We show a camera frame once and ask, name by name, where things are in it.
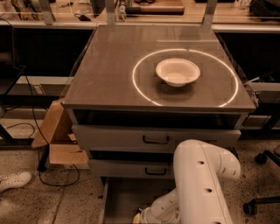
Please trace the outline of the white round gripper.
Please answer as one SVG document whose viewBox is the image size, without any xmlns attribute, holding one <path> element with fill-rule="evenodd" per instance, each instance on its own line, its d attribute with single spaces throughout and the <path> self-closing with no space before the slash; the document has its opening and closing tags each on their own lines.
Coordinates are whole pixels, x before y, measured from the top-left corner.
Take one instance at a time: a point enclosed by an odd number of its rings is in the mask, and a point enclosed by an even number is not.
<svg viewBox="0 0 280 224">
<path fill-rule="evenodd" d="M 134 216 L 133 224 L 159 224 L 160 223 L 160 211 L 156 208 L 147 207 L 141 214 L 138 213 Z"/>
</svg>

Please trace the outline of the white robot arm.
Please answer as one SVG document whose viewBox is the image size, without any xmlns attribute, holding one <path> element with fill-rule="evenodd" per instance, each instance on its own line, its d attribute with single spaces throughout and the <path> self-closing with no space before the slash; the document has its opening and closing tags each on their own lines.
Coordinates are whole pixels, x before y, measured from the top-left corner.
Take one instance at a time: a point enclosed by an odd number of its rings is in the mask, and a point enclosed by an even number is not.
<svg viewBox="0 0 280 224">
<path fill-rule="evenodd" d="M 174 151 L 173 172 L 176 187 L 138 211 L 132 224 L 233 224 L 221 187 L 241 174 L 232 152 L 185 140 Z"/>
</svg>

